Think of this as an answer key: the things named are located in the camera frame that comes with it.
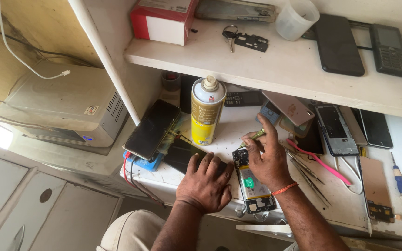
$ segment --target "wrist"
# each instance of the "wrist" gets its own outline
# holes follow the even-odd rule
[[[190,211],[194,214],[199,214],[200,217],[205,214],[202,205],[198,201],[190,198],[176,199],[173,208],[181,208],[184,211]]]
[[[272,184],[268,185],[267,187],[269,188],[269,190],[271,190],[271,192],[275,192],[275,191],[285,188],[293,183],[294,183],[294,180],[291,178],[291,176],[288,176],[283,179],[275,180]]]

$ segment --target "orange thread bracelet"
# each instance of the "orange thread bracelet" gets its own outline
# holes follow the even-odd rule
[[[293,187],[293,186],[295,186],[295,185],[298,185],[297,182],[294,182],[293,184],[288,185],[288,186],[286,186],[286,187],[284,187],[284,188],[282,188],[282,189],[280,189],[280,190],[277,190],[277,191],[275,191],[275,192],[273,192],[273,193],[271,193],[271,194],[274,195],[274,196],[277,195],[277,194],[281,194],[281,193],[283,193],[284,191],[290,189],[291,187]]]

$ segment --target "key ring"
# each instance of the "key ring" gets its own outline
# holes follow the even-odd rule
[[[235,25],[226,26],[226,27],[223,29],[223,31],[226,31],[226,29],[229,28],[229,27],[235,27],[235,28],[237,28],[236,31],[232,32],[232,33],[237,34],[237,32],[238,32],[238,26],[235,26]]]

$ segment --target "red box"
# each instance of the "red box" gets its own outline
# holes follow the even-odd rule
[[[139,0],[130,13],[136,38],[185,45],[198,0]]]

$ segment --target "key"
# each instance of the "key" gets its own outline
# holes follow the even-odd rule
[[[231,49],[231,52],[234,51],[234,48],[232,47],[232,42],[234,41],[234,38],[237,37],[237,33],[233,33],[232,31],[225,30],[223,31],[223,36],[227,39],[227,43],[229,44],[229,48]]]

